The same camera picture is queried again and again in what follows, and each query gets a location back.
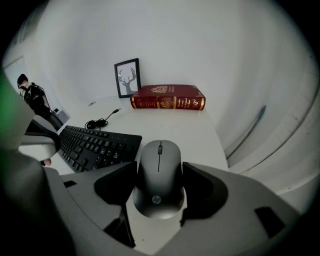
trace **black keyboard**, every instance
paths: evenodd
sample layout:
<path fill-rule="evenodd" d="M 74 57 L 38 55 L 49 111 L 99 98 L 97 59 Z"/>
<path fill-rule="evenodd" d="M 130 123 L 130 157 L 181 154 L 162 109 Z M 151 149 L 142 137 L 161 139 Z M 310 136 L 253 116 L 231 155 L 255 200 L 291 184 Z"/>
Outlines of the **black keyboard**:
<path fill-rule="evenodd" d="M 66 126 L 59 135 L 58 153 L 76 172 L 135 160 L 142 137 Z"/>

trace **gray computer mouse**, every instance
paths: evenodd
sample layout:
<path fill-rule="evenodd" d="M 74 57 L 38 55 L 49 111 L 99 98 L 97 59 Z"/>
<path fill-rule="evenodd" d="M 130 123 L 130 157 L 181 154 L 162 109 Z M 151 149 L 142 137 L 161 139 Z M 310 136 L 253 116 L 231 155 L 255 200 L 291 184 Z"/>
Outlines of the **gray computer mouse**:
<path fill-rule="evenodd" d="M 141 152 L 133 202 L 149 218 L 168 219 L 184 202 L 181 153 L 169 140 L 154 140 Z"/>

